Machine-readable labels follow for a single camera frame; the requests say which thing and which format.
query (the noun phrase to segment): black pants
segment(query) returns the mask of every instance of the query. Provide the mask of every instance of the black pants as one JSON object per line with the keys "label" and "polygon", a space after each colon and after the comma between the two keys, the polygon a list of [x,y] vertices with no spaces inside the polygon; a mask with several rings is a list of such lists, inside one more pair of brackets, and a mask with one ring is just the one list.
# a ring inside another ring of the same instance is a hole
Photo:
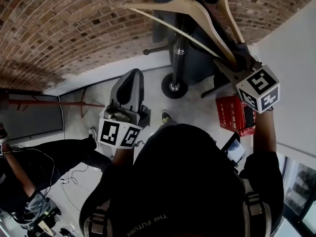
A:
{"label": "black pants", "polygon": [[40,191],[54,185],[61,176],[81,162],[105,171],[111,160],[95,151],[95,148],[95,141],[90,135],[83,140],[59,140],[22,148],[20,152],[13,151],[13,154],[36,190]]}

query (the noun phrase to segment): forearm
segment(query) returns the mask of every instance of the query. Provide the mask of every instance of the forearm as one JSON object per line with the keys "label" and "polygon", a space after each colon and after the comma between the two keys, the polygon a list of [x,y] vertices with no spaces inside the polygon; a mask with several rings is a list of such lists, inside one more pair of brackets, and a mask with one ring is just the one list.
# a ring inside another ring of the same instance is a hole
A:
{"label": "forearm", "polygon": [[273,111],[256,114],[256,129],[253,142],[253,151],[276,152],[277,139],[273,120]]}
{"label": "forearm", "polygon": [[115,166],[132,166],[134,149],[117,149],[112,164]]}
{"label": "forearm", "polygon": [[[6,143],[2,144],[2,149],[4,152],[10,152],[10,148]],[[23,190],[28,197],[31,197],[35,192],[35,185],[32,183],[28,175],[25,173],[19,162],[13,156],[12,153],[5,153],[4,158],[9,163],[15,177],[22,184]]]}

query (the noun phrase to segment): shoe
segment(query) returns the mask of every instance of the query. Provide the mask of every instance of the shoe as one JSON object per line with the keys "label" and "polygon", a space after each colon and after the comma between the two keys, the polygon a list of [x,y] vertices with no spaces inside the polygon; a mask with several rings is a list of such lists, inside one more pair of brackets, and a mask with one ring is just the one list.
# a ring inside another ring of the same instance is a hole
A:
{"label": "shoe", "polygon": [[162,123],[167,123],[169,120],[171,120],[172,117],[171,115],[169,114],[168,111],[166,110],[163,110],[162,113],[161,113],[161,120],[162,120]]}
{"label": "shoe", "polygon": [[92,127],[88,130],[88,133],[92,136],[92,138],[95,141],[96,144],[96,149],[99,147],[99,143],[98,143],[98,134],[97,131]]}

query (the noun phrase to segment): red box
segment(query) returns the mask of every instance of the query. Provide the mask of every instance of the red box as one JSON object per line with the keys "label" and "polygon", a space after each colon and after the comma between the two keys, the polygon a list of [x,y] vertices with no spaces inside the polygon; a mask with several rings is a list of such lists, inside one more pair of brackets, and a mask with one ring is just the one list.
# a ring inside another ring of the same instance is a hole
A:
{"label": "red box", "polygon": [[222,128],[237,132],[240,137],[255,133],[255,126],[243,129],[255,123],[256,112],[249,109],[237,96],[216,99],[219,123]]}

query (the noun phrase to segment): curved brick wall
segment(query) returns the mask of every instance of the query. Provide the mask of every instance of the curved brick wall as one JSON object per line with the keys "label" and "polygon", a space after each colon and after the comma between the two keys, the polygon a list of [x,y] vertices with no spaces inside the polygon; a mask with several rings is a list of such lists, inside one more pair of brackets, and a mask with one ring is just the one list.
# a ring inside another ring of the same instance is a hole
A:
{"label": "curved brick wall", "polygon": [[[152,0],[0,0],[0,87],[44,90],[63,75],[161,45],[151,42],[149,19],[120,9],[125,1]],[[308,1],[230,0],[230,7],[251,43]]]}

